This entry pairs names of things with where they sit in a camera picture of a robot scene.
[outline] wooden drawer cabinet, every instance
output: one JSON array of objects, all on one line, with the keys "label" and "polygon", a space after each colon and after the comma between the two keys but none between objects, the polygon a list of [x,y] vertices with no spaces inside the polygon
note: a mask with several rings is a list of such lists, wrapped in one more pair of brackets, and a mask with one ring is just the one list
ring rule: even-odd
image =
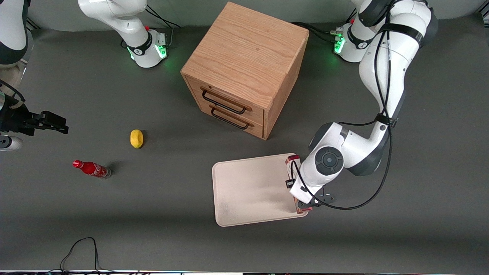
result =
[{"label": "wooden drawer cabinet", "polygon": [[306,29],[228,2],[181,74],[204,113],[267,139],[308,37]]}]

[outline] black metal handle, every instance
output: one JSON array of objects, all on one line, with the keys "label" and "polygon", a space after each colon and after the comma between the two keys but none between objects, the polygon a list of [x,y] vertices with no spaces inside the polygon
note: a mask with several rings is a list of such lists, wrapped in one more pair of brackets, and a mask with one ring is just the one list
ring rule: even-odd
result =
[{"label": "black metal handle", "polygon": [[212,108],[212,110],[211,110],[211,115],[212,115],[213,117],[215,117],[215,118],[217,118],[217,119],[219,119],[219,120],[222,120],[222,121],[224,121],[224,122],[227,122],[227,123],[229,123],[229,124],[233,125],[234,127],[238,128],[238,129],[241,129],[241,130],[246,130],[246,129],[248,129],[249,123],[247,123],[245,126],[240,126],[240,125],[238,125],[238,124],[236,124],[236,123],[234,123],[234,122],[231,122],[231,121],[229,121],[229,120],[225,119],[225,118],[224,118],[224,117],[222,117],[222,116],[218,116],[218,115],[216,115],[216,114],[214,113],[214,111],[215,111],[215,110],[216,110],[216,109],[214,109],[214,108]]},{"label": "black metal handle", "polygon": [[230,111],[230,112],[233,112],[233,113],[235,113],[235,114],[238,114],[238,115],[242,115],[242,114],[243,114],[243,113],[246,111],[246,107],[243,107],[243,109],[242,109],[241,111],[238,111],[238,110],[235,110],[235,109],[233,109],[233,108],[230,108],[230,107],[228,107],[228,106],[226,106],[226,105],[224,105],[224,104],[222,104],[222,103],[219,103],[219,102],[217,102],[216,100],[210,99],[210,98],[208,98],[208,97],[206,97],[206,96],[205,96],[205,94],[207,93],[207,90],[205,90],[205,89],[202,89],[202,90],[203,90],[203,92],[202,92],[202,97],[203,97],[205,100],[207,100],[207,101],[209,101],[209,102],[211,102],[211,103],[214,103],[214,104],[216,104],[216,105],[217,105],[217,106],[219,106],[219,107],[222,107],[222,108],[224,108],[224,109],[226,109],[226,110],[228,110],[228,111]]}]

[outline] lemon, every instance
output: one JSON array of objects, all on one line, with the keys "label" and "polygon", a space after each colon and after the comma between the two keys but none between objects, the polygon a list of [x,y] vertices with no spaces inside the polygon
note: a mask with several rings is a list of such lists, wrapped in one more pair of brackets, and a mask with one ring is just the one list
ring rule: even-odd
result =
[{"label": "lemon", "polygon": [[131,131],[131,145],[134,148],[143,146],[143,133],[140,130]]}]

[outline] gray wall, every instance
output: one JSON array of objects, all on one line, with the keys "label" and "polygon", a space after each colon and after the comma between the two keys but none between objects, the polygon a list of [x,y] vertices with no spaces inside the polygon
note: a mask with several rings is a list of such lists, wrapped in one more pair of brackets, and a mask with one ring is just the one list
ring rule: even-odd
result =
[{"label": "gray wall", "polygon": [[[182,26],[209,26],[227,0],[148,0],[161,17]],[[285,21],[340,22],[345,20],[353,4],[349,0],[233,0],[245,7]],[[439,19],[451,19],[476,11],[484,0],[429,0]],[[63,31],[110,29],[107,25],[87,18],[77,0],[35,0],[29,16],[43,28]],[[145,25],[164,26],[148,13],[138,15]]]}]

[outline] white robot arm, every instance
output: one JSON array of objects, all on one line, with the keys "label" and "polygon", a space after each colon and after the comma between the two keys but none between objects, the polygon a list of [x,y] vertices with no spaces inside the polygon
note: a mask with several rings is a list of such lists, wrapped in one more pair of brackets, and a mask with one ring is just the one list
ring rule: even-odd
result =
[{"label": "white robot arm", "polygon": [[27,51],[27,10],[30,0],[0,1],[0,68],[12,67]]},{"label": "white robot arm", "polygon": [[346,61],[361,61],[360,78],[377,100],[379,114],[369,138],[335,122],[319,128],[309,144],[311,153],[300,166],[301,177],[295,179],[290,189],[294,197],[306,204],[343,168],[356,176],[370,175],[378,168],[390,127],[395,125],[402,105],[405,72],[426,42],[423,40],[428,39],[427,29],[431,38],[438,26],[433,10],[423,0],[354,3],[358,15],[353,24],[337,29],[340,35],[346,29],[347,35],[341,37],[334,52]]},{"label": "white robot arm", "polygon": [[136,17],[146,9],[146,0],[78,0],[78,5],[86,16],[117,31],[140,67],[154,67],[167,57],[165,35],[147,30]]}]

